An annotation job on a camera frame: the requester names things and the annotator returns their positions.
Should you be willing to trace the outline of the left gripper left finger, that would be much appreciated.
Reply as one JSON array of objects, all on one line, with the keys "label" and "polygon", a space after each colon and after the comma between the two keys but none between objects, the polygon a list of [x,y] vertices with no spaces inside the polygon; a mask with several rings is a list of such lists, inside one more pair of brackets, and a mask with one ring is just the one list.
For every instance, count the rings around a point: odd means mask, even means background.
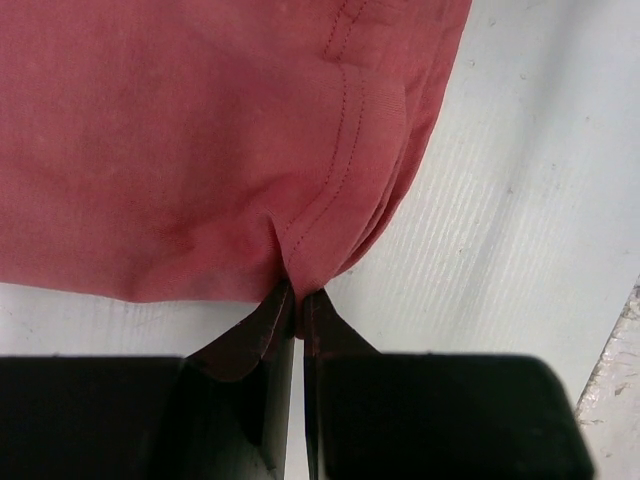
[{"label": "left gripper left finger", "polygon": [[187,357],[5,356],[5,479],[280,479],[295,299]]}]

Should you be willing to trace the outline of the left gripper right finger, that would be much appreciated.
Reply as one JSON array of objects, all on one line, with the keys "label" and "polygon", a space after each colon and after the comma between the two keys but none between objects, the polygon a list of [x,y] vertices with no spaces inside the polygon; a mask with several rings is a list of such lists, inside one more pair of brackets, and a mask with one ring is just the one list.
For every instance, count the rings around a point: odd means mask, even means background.
[{"label": "left gripper right finger", "polygon": [[591,479],[565,390],[522,355],[382,353],[318,291],[303,304],[313,479]]}]

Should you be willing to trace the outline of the salmon pink t-shirt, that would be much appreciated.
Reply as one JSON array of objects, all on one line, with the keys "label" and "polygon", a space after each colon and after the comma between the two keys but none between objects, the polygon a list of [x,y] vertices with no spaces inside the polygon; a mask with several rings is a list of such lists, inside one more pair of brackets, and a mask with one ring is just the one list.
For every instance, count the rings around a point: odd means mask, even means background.
[{"label": "salmon pink t-shirt", "polygon": [[423,158],[467,1],[5,1],[1,279],[133,302],[299,296]]}]

